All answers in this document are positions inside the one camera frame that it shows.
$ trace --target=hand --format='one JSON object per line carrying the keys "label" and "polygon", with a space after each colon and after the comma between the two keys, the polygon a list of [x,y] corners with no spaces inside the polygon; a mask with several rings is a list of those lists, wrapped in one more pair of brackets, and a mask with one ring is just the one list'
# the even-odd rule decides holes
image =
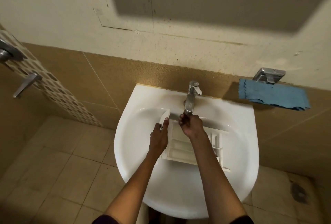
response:
{"label": "hand", "polygon": [[149,151],[157,156],[157,158],[162,154],[168,145],[168,125],[169,118],[165,118],[163,122],[163,129],[160,130],[161,124],[156,123],[154,130],[151,132]]}
{"label": "hand", "polygon": [[199,118],[198,115],[180,115],[179,125],[185,135],[188,136],[190,140],[192,140],[193,138],[197,138],[202,134],[205,134],[202,120]]}

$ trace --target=blue towel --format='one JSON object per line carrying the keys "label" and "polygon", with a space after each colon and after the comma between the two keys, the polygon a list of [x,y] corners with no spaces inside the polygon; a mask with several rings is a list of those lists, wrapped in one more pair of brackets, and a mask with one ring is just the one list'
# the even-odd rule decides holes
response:
{"label": "blue towel", "polygon": [[254,80],[240,79],[239,98],[296,111],[310,109],[304,89],[283,84],[266,84]]}

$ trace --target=mosaic tile strip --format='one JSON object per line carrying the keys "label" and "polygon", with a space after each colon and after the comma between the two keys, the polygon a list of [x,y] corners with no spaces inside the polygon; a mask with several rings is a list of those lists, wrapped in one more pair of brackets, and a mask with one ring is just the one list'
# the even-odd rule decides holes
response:
{"label": "mosaic tile strip", "polygon": [[102,126],[101,122],[97,120],[70,91],[64,88],[60,81],[57,80],[52,73],[47,71],[31,52],[13,35],[5,30],[0,30],[0,39],[10,43],[25,55],[22,62],[14,62],[11,60],[6,62],[14,72],[24,78],[26,78],[32,71],[37,72],[43,77],[43,79],[40,82],[33,84],[35,88],[42,91],[51,101],[60,105],[64,110],[76,118],[77,121],[90,125]]}

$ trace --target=towel holder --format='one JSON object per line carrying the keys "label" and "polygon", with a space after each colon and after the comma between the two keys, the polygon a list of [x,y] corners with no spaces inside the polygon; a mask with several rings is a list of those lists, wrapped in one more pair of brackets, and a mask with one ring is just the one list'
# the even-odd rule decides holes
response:
{"label": "towel holder", "polygon": [[261,68],[253,77],[253,80],[259,82],[265,82],[266,84],[277,83],[284,75],[286,71],[276,70],[271,68]]}

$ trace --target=sink basin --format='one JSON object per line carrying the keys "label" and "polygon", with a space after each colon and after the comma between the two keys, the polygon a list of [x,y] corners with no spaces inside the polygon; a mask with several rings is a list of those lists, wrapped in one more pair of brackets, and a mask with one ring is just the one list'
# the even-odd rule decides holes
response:
{"label": "sink basin", "polygon": [[[119,172],[129,180],[145,158],[150,133],[163,113],[177,120],[186,93],[137,84],[119,120],[114,150]],[[252,190],[259,169],[259,147],[253,107],[210,97],[196,97],[194,114],[205,127],[229,132],[222,139],[225,174],[241,201]],[[196,165],[161,157],[155,164],[143,201],[164,214],[183,219],[207,218]]]}

